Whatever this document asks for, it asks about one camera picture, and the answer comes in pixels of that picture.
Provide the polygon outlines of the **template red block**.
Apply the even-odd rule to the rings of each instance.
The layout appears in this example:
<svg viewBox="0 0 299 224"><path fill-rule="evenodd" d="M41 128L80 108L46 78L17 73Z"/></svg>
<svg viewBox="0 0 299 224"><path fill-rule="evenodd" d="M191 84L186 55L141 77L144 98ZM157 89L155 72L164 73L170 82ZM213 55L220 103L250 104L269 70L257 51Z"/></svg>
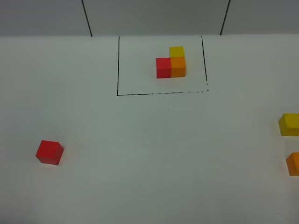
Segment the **template red block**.
<svg viewBox="0 0 299 224"><path fill-rule="evenodd" d="M171 59L156 58L156 77L157 78L171 78Z"/></svg>

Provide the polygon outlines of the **template orange block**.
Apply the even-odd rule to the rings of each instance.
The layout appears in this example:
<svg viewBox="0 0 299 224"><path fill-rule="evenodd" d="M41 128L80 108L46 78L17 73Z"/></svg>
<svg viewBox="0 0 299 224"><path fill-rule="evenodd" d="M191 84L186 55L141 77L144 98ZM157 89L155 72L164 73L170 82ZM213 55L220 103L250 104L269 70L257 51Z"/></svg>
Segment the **template orange block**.
<svg viewBox="0 0 299 224"><path fill-rule="evenodd" d="M185 77L185 57L171 57L171 77Z"/></svg>

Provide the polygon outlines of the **template yellow block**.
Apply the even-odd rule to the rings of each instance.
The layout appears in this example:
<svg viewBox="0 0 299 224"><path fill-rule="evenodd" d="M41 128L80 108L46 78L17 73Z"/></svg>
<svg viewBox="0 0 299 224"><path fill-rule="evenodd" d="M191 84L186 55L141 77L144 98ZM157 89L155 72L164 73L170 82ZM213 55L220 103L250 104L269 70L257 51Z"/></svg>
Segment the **template yellow block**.
<svg viewBox="0 0 299 224"><path fill-rule="evenodd" d="M170 50L170 58L185 57L183 46L169 47L169 50Z"/></svg>

